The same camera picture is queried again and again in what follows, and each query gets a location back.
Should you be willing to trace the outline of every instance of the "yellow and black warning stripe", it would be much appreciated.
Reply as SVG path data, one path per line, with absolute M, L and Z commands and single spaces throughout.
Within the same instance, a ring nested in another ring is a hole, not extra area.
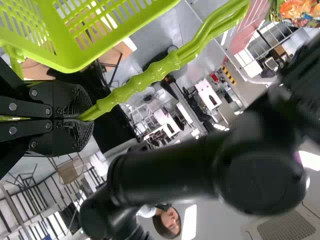
M 231 76 L 230 72 L 228 72 L 228 69 L 225 66 L 222 66 L 222 71 L 224 71 L 225 75 L 230 79 L 230 82 L 233 85 L 237 85 L 237 82 L 235 81 L 235 79 Z

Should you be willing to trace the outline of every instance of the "dark hair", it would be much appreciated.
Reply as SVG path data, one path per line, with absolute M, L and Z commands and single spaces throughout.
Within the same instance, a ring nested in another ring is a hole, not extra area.
M 153 222 L 153 226 L 155 228 L 155 230 L 157 231 L 158 234 L 160 234 L 160 236 L 162 236 L 165 239 L 175 239 L 176 237 L 180 236 L 181 234 L 181 217 L 180 214 L 178 213 L 178 211 L 173 207 L 173 209 L 176 211 L 176 213 L 178 214 L 178 219 L 179 219 L 179 232 L 177 233 L 177 235 L 174 235 L 172 233 L 172 231 L 170 231 L 168 228 L 166 228 L 166 226 L 164 225 L 164 223 L 161 220 L 161 215 L 154 215 L 152 217 L 152 222 Z

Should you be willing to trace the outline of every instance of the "red object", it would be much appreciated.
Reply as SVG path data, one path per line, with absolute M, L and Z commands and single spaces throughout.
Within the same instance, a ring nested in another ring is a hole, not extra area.
M 213 78 L 213 81 L 214 81 L 215 83 L 218 83 L 218 82 L 219 82 L 219 79 L 218 79 L 218 77 L 216 76 L 216 74 L 212 73 L 210 76 Z

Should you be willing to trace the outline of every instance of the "white shirt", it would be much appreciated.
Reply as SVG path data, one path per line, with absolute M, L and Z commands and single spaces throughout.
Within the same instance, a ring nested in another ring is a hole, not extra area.
M 157 208 L 154 206 L 144 205 L 140 208 L 140 210 L 136 213 L 138 216 L 141 216 L 145 219 L 150 219 L 154 215 L 156 215 Z

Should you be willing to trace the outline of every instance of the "green handle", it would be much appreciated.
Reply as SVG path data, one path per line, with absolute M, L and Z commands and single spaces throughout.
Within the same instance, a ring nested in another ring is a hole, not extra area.
M 151 63 L 143 73 L 133 76 L 124 86 L 115 88 L 109 96 L 96 101 L 96 105 L 85 111 L 79 119 L 84 122 L 95 120 L 110 112 L 117 104 L 128 101 L 133 94 L 143 92 L 150 84 L 161 81 L 166 75 L 180 68 L 181 61 L 176 51 L 170 52 L 161 61 Z
M 250 0 L 231 0 L 217 9 L 203 22 L 192 41 L 176 51 L 169 53 L 163 60 L 152 63 L 149 68 L 129 82 L 115 88 L 112 93 L 96 102 L 96 105 L 78 117 L 81 121 L 93 121 L 119 103 L 126 102 L 133 94 L 144 91 L 150 84 L 161 81 L 173 71 L 195 59 L 212 39 L 239 24 L 246 16 Z

